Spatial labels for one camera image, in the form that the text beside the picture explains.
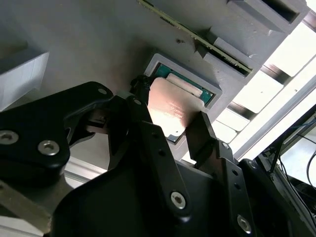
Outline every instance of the white panel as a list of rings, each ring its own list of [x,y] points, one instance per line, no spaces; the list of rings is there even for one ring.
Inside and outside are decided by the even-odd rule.
[[[274,126],[263,138],[261,138],[241,158],[254,159],[285,130],[306,113],[316,102],[316,90],[309,94],[299,105],[297,105],[284,119]]]
[[[315,0],[306,0],[307,6],[316,12],[316,1]]]
[[[192,160],[191,157],[190,157],[190,152],[187,152],[183,158],[181,160],[184,160],[190,164],[196,164],[197,162],[195,160]]]
[[[231,142],[237,135],[235,130],[227,127],[219,121],[214,121],[214,123],[212,123],[212,127],[216,137],[226,143]]]
[[[264,126],[268,121],[272,120],[276,113],[283,106],[285,106],[285,104],[289,102],[298,91],[300,91],[308,82],[313,79],[316,74],[315,68],[316,58],[313,59],[295,78],[293,78],[292,81],[249,123],[249,125],[238,134],[238,136],[230,143],[231,149],[234,152],[237,152],[253,135],[259,131],[262,126]],[[315,101],[311,101],[310,107],[314,104]],[[298,119],[301,115],[301,113],[293,114],[293,119]],[[275,138],[269,140],[267,145],[269,145],[274,140]]]
[[[248,119],[244,118],[243,116],[235,113],[230,109],[225,109],[219,115],[217,121],[223,123],[224,125],[227,125],[228,127],[236,131],[242,131],[249,123]]]
[[[282,88],[282,84],[259,71],[233,101],[254,113],[259,113]]]
[[[300,23],[266,61],[266,64],[274,64],[293,77],[316,54],[315,42],[315,32],[304,23]]]

